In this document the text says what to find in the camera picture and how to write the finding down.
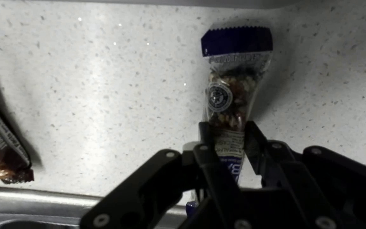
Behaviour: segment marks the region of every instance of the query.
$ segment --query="speckled countertop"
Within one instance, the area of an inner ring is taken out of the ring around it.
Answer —
[[[269,25],[255,106],[271,138],[366,164],[366,1],[274,10],[0,1],[0,91],[36,151],[36,182],[103,196],[162,147],[197,138],[214,23]],[[247,165],[246,185],[258,182]]]

